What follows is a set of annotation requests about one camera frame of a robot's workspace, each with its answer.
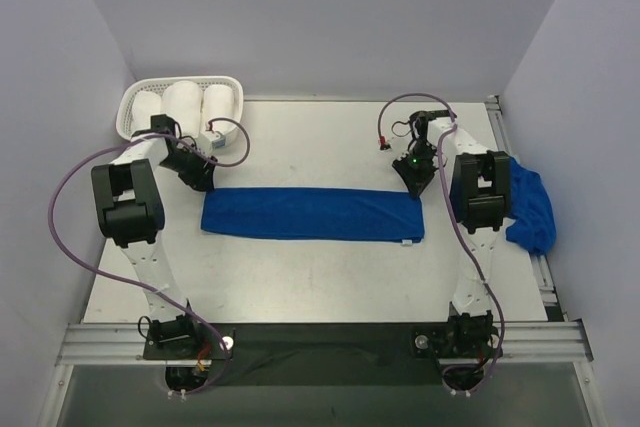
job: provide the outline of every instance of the gray wall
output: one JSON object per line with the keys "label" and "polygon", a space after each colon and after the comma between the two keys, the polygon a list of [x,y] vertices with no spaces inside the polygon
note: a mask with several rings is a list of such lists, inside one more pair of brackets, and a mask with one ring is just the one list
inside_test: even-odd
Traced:
{"label": "gray wall", "polygon": [[[67,322],[89,276],[47,230],[47,203],[78,160],[112,144],[131,75],[91,0],[0,0],[0,425],[35,425]],[[101,236],[88,172],[58,210],[86,259]]]}
{"label": "gray wall", "polygon": [[500,93],[553,0],[95,0],[137,78],[248,94]]}
{"label": "gray wall", "polygon": [[613,425],[638,425],[639,0],[556,0],[504,95],[551,195],[560,300],[583,317]]}

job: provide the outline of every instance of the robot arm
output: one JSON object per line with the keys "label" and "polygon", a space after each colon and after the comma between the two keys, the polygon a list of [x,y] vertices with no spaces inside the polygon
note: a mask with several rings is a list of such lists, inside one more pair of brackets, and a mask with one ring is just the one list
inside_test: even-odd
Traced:
{"label": "robot arm", "polygon": [[[174,135],[175,122],[166,115],[152,117],[151,124],[150,130],[136,132],[132,140],[153,133]],[[102,234],[122,249],[140,281],[187,307],[189,302],[173,277],[162,246],[165,215],[153,175],[159,165],[176,171],[194,190],[213,189],[213,165],[178,149],[175,141],[162,137],[144,140],[111,163],[92,169],[98,224]],[[184,339],[190,339],[195,348],[200,337],[197,324],[155,293],[145,291],[145,295],[150,309],[149,339],[159,346],[179,344],[183,350]]]}
{"label": "robot arm", "polygon": [[[448,111],[416,112],[409,119],[412,144],[409,151],[393,162],[412,197],[418,198],[433,179],[437,166],[436,146],[443,133],[453,128]],[[445,173],[455,219],[465,243],[478,260],[487,280],[491,276],[493,249],[504,217],[509,213],[509,156],[492,152],[458,127],[444,138]],[[452,299],[460,315],[487,315],[491,302],[478,272],[461,250],[458,282]]]}

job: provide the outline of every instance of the folded blue towel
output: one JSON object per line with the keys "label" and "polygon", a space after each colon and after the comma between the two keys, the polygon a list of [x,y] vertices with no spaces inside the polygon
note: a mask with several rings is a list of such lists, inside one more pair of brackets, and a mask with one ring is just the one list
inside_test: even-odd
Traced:
{"label": "folded blue towel", "polygon": [[515,223],[507,228],[507,240],[523,249],[544,255],[556,241],[553,209],[542,179],[511,158],[511,214]]}
{"label": "folded blue towel", "polygon": [[257,239],[420,242],[422,204],[406,192],[228,188],[207,193],[202,230]]}

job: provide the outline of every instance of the white basket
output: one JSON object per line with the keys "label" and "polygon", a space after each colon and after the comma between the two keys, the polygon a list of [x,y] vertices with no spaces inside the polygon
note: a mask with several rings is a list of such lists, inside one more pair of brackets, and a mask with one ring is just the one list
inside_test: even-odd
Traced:
{"label": "white basket", "polygon": [[155,92],[158,95],[162,95],[165,89],[179,80],[190,80],[195,82],[204,91],[210,85],[226,85],[233,90],[233,107],[236,111],[237,120],[240,122],[242,118],[242,105],[244,103],[242,85],[236,79],[232,77],[224,76],[201,76],[201,77],[161,77],[157,79],[145,79],[136,82],[122,96],[120,102],[120,108],[118,109],[118,116],[116,117],[116,130],[120,137],[126,140],[131,140],[131,121],[133,116],[131,115],[131,106],[133,105],[133,98],[141,90],[149,92]]}

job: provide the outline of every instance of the white table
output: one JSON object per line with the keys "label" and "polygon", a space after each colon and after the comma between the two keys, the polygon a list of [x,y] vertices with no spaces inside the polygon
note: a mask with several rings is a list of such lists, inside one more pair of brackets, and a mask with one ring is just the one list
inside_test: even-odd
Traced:
{"label": "white table", "polygon": [[[218,168],[217,187],[344,187],[404,191],[391,167],[398,151],[380,152],[381,103],[246,102],[249,159]],[[460,124],[489,148],[495,138],[484,104],[454,104]],[[410,113],[438,104],[390,107],[384,132]],[[406,139],[394,142],[395,148]],[[240,139],[221,160],[238,158]],[[270,241],[200,231],[203,194],[157,169],[165,206],[165,249],[193,309],[211,322],[436,322],[447,319],[460,246],[437,178],[422,195],[426,237],[411,247],[393,243]],[[134,277],[125,256],[107,241],[100,268]],[[510,321],[546,320],[529,254],[502,235],[491,285]],[[140,289],[98,277],[84,322],[136,322],[149,309]]]}

